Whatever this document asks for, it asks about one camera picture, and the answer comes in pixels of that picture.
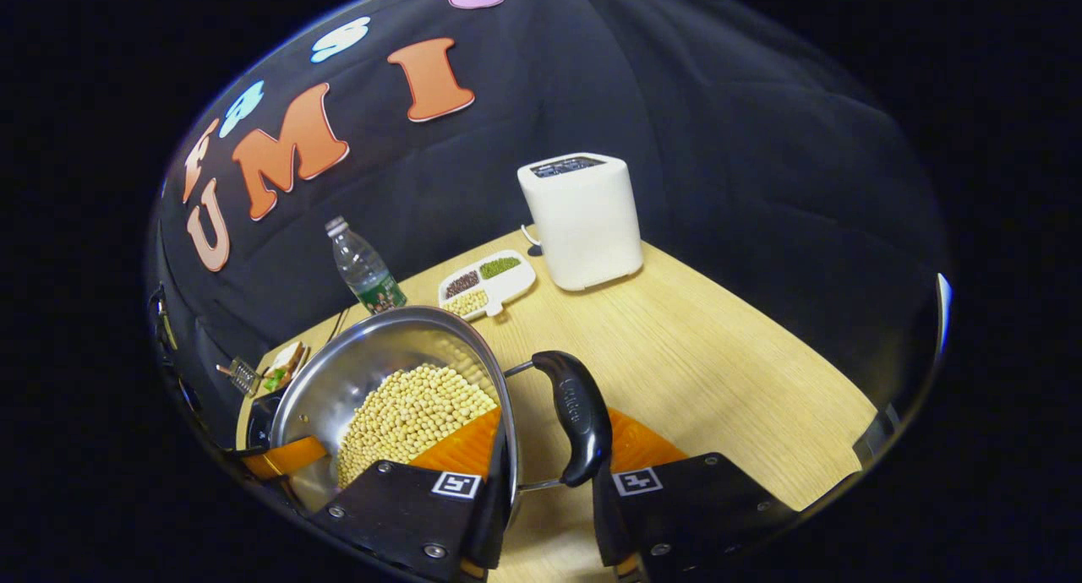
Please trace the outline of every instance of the black pot handle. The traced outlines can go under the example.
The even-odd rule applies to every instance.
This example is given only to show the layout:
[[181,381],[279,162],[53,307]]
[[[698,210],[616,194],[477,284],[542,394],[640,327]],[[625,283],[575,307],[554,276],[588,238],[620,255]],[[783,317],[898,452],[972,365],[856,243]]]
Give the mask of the black pot handle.
[[[572,488],[580,486],[597,475],[602,462],[612,452],[612,423],[605,399],[586,367],[566,353],[537,353],[530,363],[552,381],[556,418],[571,441],[571,460],[559,481]],[[520,372],[530,363],[511,372]]]

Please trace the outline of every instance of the wooden table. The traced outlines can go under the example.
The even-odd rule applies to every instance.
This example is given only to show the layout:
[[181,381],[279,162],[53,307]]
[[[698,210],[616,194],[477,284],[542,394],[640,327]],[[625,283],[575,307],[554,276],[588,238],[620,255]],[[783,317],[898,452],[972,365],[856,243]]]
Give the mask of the wooden table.
[[[400,282],[414,305],[436,306],[438,283],[500,249],[526,255],[506,234]],[[793,509],[803,509],[860,469],[854,441],[875,409],[849,380],[760,310],[644,243],[636,275],[586,291],[552,282],[541,256],[527,256],[538,280],[494,318],[473,321],[505,367],[539,350],[571,353],[590,369],[608,406],[637,419],[689,455],[721,452]],[[345,310],[294,340],[318,350],[369,316]],[[260,361],[262,370],[278,349]],[[570,448],[538,371],[509,380],[524,477],[559,476]],[[259,396],[265,394],[260,389]],[[246,446],[250,399],[237,425]],[[530,492],[507,531],[490,581],[611,581],[593,538],[590,485]]]

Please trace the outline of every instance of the bottle label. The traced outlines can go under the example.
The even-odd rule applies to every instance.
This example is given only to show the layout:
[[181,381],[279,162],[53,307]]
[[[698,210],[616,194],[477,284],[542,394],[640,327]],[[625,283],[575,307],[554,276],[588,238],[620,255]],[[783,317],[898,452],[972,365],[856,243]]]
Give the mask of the bottle label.
[[372,315],[406,304],[406,294],[398,288],[398,283],[395,282],[394,276],[391,276],[390,273],[384,276],[383,281],[375,283],[371,290],[355,291],[354,294]]

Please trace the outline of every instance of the stainless steel pot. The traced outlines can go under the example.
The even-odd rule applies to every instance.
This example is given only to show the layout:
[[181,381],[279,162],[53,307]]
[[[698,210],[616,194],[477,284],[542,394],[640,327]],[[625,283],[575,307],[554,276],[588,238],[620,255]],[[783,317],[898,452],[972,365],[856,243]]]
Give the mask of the stainless steel pot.
[[[509,501],[504,512],[511,514],[509,525],[522,491],[579,486],[593,478],[611,453],[612,428],[605,401],[579,359],[560,352],[537,353],[503,372],[485,340],[462,318],[426,306],[396,308],[365,318],[333,337],[286,389],[272,423],[270,447],[315,436],[328,452],[290,479],[305,509],[321,509],[341,491],[334,459],[354,409],[392,372],[422,363],[448,365],[500,405],[503,428],[492,462],[493,466],[506,465],[501,467],[502,475],[491,477],[507,485],[503,494]],[[519,485],[518,436],[506,377],[535,367],[552,382],[557,418],[571,441],[571,459],[559,479]]]

